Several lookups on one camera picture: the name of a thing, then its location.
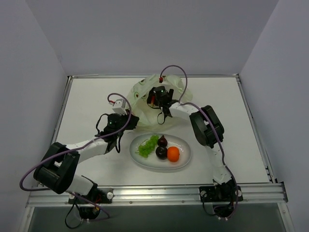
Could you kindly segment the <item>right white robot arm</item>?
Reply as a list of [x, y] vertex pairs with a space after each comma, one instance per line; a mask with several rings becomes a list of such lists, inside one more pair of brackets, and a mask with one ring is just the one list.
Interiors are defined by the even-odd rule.
[[206, 105], [202, 108], [191, 102], [183, 103], [173, 99], [173, 89], [166, 91], [164, 86], [150, 90], [147, 103], [153, 103], [164, 117], [176, 117], [191, 122], [196, 140], [207, 149], [212, 165], [214, 193], [219, 199], [226, 199], [232, 193], [232, 186], [237, 182], [225, 162], [223, 149], [224, 127], [213, 108]]

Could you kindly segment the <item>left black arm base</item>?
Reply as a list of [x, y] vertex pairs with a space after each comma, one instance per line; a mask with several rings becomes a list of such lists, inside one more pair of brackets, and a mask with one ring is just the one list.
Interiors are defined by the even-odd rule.
[[114, 197], [112, 188], [99, 189], [95, 184], [87, 195], [69, 191], [74, 196], [73, 205], [77, 207], [82, 220], [99, 221], [111, 218], [111, 215], [102, 208], [101, 204], [111, 204]]

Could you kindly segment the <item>dark purple fake fruit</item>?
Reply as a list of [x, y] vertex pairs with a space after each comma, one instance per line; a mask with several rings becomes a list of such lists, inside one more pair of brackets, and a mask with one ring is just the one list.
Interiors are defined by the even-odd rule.
[[168, 145], [168, 142], [166, 140], [166, 138], [164, 137], [164, 135], [162, 135], [158, 141], [157, 141], [157, 145], [158, 146], [162, 146], [162, 147], [166, 147]]

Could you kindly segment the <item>translucent plastic bag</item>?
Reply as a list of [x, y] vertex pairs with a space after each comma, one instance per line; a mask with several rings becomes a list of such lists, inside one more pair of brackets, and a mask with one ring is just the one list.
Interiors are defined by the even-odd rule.
[[153, 87], [163, 85], [166, 90], [174, 89], [173, 99], [178, 100], [182, 96], [182, 102], [189, 102], [193, 99], [193, 94], [189, 89], [185, 89], [183, 80], [176, 75], [167, 75], [167, 79], [163, 83], [159, 83], [159, 75], [153, 74], [139, 82], [129, 91], [127, 99], [131, 105], [132, 114], [139, 117], [137, 130], [161, 132], [176, 127], [184, 122], [181, 118], [167, 117], [163, 122], [164, 116], [160, 115], [161, 110], [155, 106], [151, 108], [147, 105], [146, 100], [149, 91]]

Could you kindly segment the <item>green fake grapes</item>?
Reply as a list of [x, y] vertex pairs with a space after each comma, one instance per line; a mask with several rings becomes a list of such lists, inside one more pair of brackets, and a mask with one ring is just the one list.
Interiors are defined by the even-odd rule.
[[152, 135], [149, 139], [144, 140], [138, 146], [136, 154], [140, 155], [143, 158], [148, 158], [148, 156], [155, 150], [158, 139], [158, 135]]

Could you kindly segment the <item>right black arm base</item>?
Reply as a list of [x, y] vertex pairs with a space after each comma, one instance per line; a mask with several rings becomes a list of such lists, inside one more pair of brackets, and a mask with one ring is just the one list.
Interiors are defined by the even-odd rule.
[[[238, 203], [243, 201], [241, 187], [232, 179], [221, 185], [199, 187], [200, 201], [204, 212], [210, 217], [228, 220], [234, 214]], [[213, 203], [212, 212], [209, 212], [205, 204]]]

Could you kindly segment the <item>orange fake fruit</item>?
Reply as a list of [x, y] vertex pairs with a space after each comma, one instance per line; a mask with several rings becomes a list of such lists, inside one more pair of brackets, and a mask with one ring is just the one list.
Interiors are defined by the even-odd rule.
[[178, 147], [171, 146], [167, 150], [167, 159], [170, 162], [177, 162], [180, 158], [180, 151]]

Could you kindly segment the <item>dark round fake fruit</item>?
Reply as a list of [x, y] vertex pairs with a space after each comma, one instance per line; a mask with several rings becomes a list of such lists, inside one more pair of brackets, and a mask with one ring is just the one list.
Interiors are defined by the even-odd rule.
[[167, 159], [167, 152], [168, 152], [167, 148], [162, 146], [158, 146], [155, 150], [155, 154], [160, 160]]

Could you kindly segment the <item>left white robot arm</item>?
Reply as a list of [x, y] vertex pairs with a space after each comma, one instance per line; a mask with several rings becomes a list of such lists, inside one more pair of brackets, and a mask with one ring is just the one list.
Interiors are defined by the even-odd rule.
[[113, 113], [107, 114], [107, 120], [103, 131], [98, 131], [90, 140], [71, 145], [53, 143], [43, 157], [47, 161], [35, 169], [34, 179], [57, 194], [74, 192], [85, 202], [93, 202], [98, 195], [98, 185], [75, 174], [78, 164], [92, 157], [105, 155], [113, 149], [120, 152], [120, 139], [124, 131], [134, 130], [139, 118]]

